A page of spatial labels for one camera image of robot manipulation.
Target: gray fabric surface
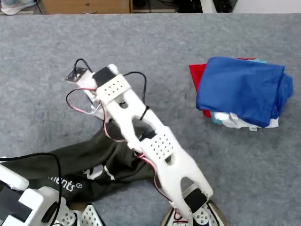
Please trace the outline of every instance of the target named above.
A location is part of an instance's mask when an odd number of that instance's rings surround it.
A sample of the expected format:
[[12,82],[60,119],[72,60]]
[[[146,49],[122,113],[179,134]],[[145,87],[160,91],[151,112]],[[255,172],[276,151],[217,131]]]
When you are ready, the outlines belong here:
[[[233,226],[301,223],[301,15],[0,17],[0,155],[47,152],[90,138],[97,120],[69,109],[75,59],[148,76],[147,104],[169,125]],[[195,109],[189,64],[213,56],[286,65],[295,94],[277,129],[229,129]],[[137,93],[143,79],[128,78]],[[75,104],[84,104],[81,98]],[[169,204],[146,182],[95,203],[109,226],[159,225]]]

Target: wooden cabinet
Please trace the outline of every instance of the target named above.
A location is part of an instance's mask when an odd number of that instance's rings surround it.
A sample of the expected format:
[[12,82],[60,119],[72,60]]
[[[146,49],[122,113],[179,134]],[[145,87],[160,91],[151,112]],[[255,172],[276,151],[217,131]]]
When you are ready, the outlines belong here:
[[42,0],[46,14],[130,13],[130,0]]

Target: shoe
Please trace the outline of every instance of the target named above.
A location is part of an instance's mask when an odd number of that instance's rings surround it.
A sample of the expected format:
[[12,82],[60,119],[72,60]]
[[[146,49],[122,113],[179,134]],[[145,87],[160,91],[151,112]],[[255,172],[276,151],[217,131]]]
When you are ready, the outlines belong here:
[[192,214],[192,218],[183,218],[176,209],[171,209],[162,220],[160,226],[230,226],[228,220],[209,200],[202,208]]
[[15,15],[20,12],[22,9],[35,5],[36,2],[34,0],[18,0],[17,3],[8,5],[5,4],[5,1],[1,2],[1,11],[6,15]]

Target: white robotic arm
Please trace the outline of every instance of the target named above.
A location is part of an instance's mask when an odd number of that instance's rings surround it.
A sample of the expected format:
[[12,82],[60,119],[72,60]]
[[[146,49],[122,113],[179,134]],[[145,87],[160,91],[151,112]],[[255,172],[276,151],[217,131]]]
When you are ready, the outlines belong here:
[[[213,190],[195,161],[183,150],[170,128],[165,126],[134,93],[115,65],[109,65],[97,73],[89,70],[82,71],[82,74],[71,73],[67,80],[77,83],[82,88],[96,90],[95,96],[86,91],[92,102],[103,105],[95,115],[104,119],[104,109],[114,119],[128,147],[143,153],[154,165],[162,189],[171,200],[170,204],[184,217],[191,217],[192,211],[182,194],[183,178],[192,180],[202,192],[204,197],[200,207],[209,200]],[[121,107],[120,102],[126,102],[127,107]],[[153,128],[154,135],[140,141],[134,131],[132,123],[134,118],[149,124]]]

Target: stack of clothes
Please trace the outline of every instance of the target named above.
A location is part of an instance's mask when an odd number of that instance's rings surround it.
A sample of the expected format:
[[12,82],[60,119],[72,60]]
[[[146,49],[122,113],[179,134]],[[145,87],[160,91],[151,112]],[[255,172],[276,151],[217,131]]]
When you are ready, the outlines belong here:
[[278,127],[293,79],[282,65],[256,58],[213,57],[190,65],[197,90],[196,107],[212,121],[230,128]]

